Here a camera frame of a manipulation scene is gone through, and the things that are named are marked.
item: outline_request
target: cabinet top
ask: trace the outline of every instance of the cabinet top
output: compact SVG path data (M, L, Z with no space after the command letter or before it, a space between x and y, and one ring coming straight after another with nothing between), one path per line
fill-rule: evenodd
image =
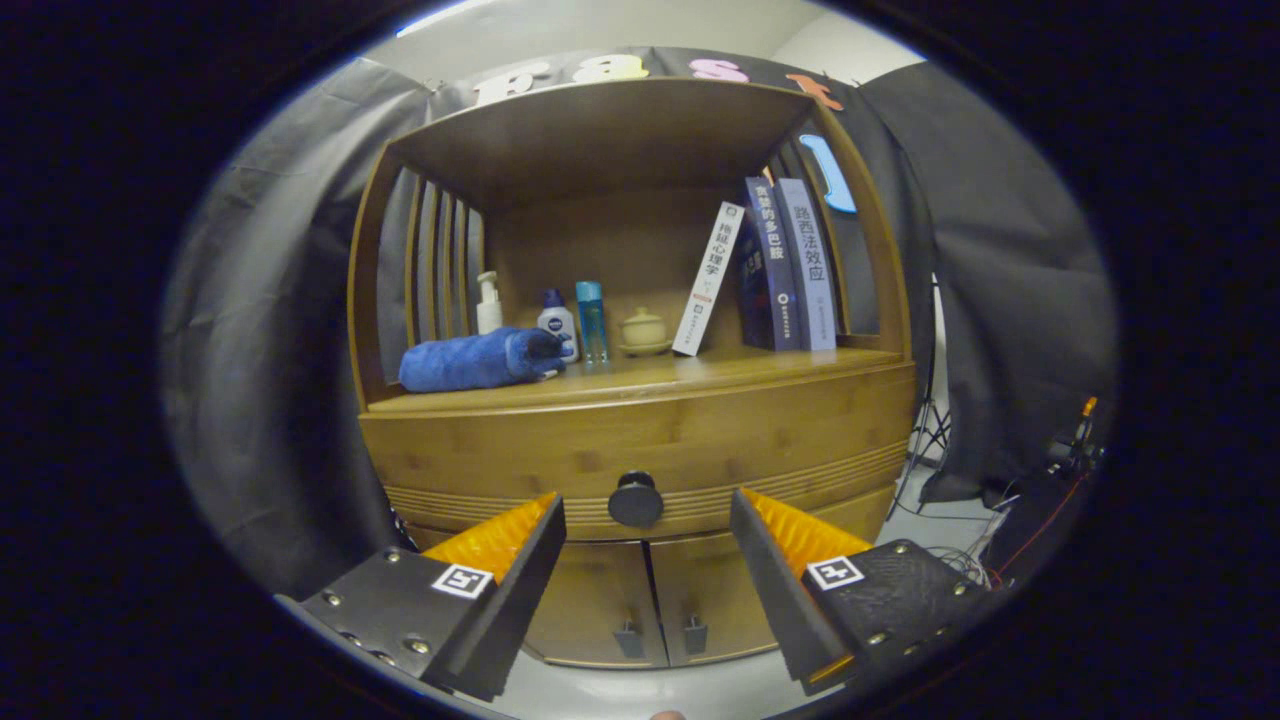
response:
M762 85L639 78L539 90L462 110L388 145L481 213L645 187L713 187L759 174L817 108Z
M570 365L563 377L541 383L401 395L370 402L369 413L396 416L612 405L876 372L901 363L902 356L896 352L849 347L837 347L829 352L772 352L737 346L703 352L698 357L676 357L671 354L653 357L620 356L596 369L581 363Z

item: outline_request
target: blue letter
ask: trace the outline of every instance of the blue letter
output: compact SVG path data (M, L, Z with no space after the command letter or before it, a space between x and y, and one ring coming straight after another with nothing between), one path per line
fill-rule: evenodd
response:
M856 213L858 208L854 206L854 196L849 192L845 176L840 172L840 165L836 164L836 156L832 155L827 141L817 135L801 135L800 143L813 150L813 154L818 158L818 167L822 168L822 179L827 181L827 195L823 197L827 205L841 213Z

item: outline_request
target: rolled towel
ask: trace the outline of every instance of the rolled towel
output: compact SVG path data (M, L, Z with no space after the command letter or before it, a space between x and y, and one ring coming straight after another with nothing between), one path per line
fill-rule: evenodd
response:
M561 341L540 328L498 328L481 336L424 342L401 359L410 392L451 392L527 383L563 370Z

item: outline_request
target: white pump bottle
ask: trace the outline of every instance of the white pump bottle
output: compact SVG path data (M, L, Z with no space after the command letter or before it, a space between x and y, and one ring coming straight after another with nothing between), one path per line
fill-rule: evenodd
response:
M480 302L476 304L476 331L488 334L502 327L502 302L498 300L498 273L489 270L476 275L480 283Z

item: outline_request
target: bamboo cabinet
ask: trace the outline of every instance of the bamboo cabinet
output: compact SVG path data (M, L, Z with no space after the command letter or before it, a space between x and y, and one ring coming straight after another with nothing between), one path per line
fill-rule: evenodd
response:
M696 357L627 357L618 323L646 306L673 333L723 200L817 128L852 191L876 284L877 334L849 332L828 246L838 347L744 346L724 278ZM822 205L822 176L792 173ZM602 283L611 363L535 384L412 395L384 370L379 255L397 181L407 337L475 332L475 277L497 270L507 325L532 327L541 290ZM819 213L828 243L831 211ZM388 282L385 277L381 282ZM915 370L897 247L849 136L812 96L694 78L562 86L472 108L389 142L351 251L348 331L365 445L425 546L548 491L568 541L526 638L549 662L662 667L773 647L728 533L745 486L874 539L911 429ZM394 357L389 365L397 365ZM649 473L664 510L614 521L621 475Z

